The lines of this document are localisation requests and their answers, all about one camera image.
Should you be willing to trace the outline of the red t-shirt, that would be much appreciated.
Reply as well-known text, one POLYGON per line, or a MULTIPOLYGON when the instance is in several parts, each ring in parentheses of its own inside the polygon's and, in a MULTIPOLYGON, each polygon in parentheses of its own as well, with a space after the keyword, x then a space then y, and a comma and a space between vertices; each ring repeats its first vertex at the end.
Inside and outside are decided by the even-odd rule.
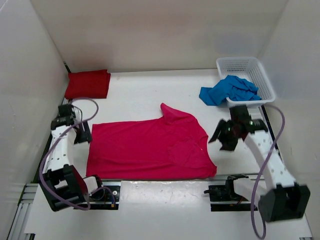
POLYGON ((111 74, 106 69, 68 74, 68 86, 64 97, 105 99, 108 95, 111 74))

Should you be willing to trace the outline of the pink t-shirt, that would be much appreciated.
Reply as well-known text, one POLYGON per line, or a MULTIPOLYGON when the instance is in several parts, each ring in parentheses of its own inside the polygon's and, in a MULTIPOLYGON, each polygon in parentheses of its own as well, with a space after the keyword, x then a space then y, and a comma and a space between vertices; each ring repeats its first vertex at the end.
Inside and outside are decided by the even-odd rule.
POLYGON ((190 113, 160 105, 162 116, 93 124, 86 176, 115 180, 214 177, 208 135, 190 113))

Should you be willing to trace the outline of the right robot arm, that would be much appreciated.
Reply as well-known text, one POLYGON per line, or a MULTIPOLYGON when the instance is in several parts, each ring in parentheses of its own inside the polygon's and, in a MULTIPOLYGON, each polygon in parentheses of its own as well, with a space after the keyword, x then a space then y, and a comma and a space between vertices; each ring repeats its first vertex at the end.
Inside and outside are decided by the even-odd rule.
POLYGON ((265 187, 244 174, 234 174, 227 177, 224 187, 210 186, 206 190, 211 200, 236 201, 243 197, 253 202, 267 223, 302 218, 311 192, 288 171, 267 125, 262 119, 253 119, 245 105, 231 107, 229 112, 230 119, 219 121, 210 142, 219 141, 222 151, 233 152, 238 141, 243 140, 262 171, 265 187))

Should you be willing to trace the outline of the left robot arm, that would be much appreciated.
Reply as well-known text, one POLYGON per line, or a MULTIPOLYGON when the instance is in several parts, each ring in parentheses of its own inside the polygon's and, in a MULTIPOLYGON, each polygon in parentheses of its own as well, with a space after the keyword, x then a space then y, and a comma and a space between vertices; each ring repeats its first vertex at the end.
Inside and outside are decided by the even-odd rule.
POLYGON ((52 142, 41 162, 40 187, 54 211, 69 207, 83 207, 84 203, 100 200, 105 188, 97 175, 82 177, 74 165, 74 145, 91 143, 88 122, 82 111, 72 104, 58 107, 57 117, 51 121, 52 142))

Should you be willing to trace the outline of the blue t-shirt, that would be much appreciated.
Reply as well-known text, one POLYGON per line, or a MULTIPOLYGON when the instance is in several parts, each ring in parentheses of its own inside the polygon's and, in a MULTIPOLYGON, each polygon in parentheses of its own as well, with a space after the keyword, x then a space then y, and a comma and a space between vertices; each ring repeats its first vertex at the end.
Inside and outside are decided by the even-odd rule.
POLYGON ((214 87, 201 87, 199 98, 207 106, 219 106, 227 98, 234 102, 260 101, 259 88, 252 82, 235 75, 221 79, 214 87))

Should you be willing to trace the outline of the white plastic laundry basket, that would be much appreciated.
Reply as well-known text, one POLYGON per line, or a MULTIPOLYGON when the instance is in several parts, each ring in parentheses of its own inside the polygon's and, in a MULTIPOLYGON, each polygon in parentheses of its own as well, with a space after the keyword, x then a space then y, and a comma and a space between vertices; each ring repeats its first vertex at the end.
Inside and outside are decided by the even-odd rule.
POLYGON ((255 108, 267 103, 272 103, 276 99, 275 92, 265 72, 261 62, 253 56, 229 56, 220 57, 216 60, 216 66, 221 79, 228 75, 245 79, 258 88, 257 95, 261 100, 233 101, 226 99, 228 107, 246 105, 255 108))

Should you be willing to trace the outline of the white front cover board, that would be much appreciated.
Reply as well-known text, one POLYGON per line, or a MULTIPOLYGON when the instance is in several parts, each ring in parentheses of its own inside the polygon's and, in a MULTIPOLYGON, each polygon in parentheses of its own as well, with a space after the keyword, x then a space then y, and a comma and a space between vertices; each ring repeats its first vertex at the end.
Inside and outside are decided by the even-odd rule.
POLYGON ((117 210, 54 212, 37 189, 25 232, 37 240, 254 240, 248 211, 212 212, 206 181, 121 183, 117 210))

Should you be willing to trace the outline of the aluminium front rail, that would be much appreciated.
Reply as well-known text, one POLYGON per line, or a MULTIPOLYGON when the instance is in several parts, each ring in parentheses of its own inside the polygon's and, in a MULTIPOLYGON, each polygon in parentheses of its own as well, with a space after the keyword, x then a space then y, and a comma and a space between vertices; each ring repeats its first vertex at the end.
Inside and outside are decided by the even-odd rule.
POLYGON ((218 174, 214 177, 208 178, 186 178, 186 179, 102 179, 102 182, 121 182, 121 181, 131 181, 131 182, 177 182, 177 181, 200 181, 200 182, 212 182, 212 181, 225 181, 231 175, 238 175, 237 173, 232 174, 218 174))

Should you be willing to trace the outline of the aluminium rail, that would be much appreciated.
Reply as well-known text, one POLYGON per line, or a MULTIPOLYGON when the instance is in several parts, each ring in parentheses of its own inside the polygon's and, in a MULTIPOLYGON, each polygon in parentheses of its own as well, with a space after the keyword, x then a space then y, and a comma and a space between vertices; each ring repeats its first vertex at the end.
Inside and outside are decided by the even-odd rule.
POLYGON ((238 175, 237 173, 232 174, 218 174, 214 177, 208 178, 186 178, 186 179, 102 179, 102 182, 121 182, 121 181, 131 181, 131 182, 177 182, 177 181, 200 181, 200 182, 212 182, 212 181, 225 181, 231 175, 238 175))
POLYGON ((16 212, 10 225, 6 240, 34 240, 36 234, 25 232, 38 188, 38 178, 35 176, 30 183, 23 185, 20 192, 16 212))

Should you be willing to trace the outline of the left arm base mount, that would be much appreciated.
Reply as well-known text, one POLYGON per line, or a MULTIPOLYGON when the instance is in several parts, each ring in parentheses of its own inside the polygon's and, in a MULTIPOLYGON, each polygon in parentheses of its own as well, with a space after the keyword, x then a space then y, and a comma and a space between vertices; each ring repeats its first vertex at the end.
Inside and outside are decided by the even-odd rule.
POLYGON ((90 196, 91 210, 109 210, 116 211, 119 209, 121 196, 120 181, 104 181, 103 186, 109 188, 96 191, 90 196))

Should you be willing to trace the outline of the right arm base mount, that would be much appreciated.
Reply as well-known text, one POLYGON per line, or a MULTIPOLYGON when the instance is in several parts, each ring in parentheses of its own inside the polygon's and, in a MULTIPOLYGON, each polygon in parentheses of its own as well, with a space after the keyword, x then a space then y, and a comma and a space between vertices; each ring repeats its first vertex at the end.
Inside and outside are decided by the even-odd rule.
POLYGON ((225 185, 209 185, 203 191, 209 197, 211 212, 249 212, 250 202, 243 196, 229 193, 225 185))

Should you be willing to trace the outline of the aluminium left side rail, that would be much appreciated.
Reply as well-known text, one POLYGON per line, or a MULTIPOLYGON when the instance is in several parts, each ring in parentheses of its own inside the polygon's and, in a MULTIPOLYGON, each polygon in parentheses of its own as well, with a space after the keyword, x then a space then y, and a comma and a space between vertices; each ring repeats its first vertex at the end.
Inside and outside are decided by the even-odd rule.
POLYGON ((35 176, 30 183, 23 185, 20 192, 16 212, 10 225, 6 240, 34 240, 36 234, 25 232, 38 188, 38 178, 35 176))

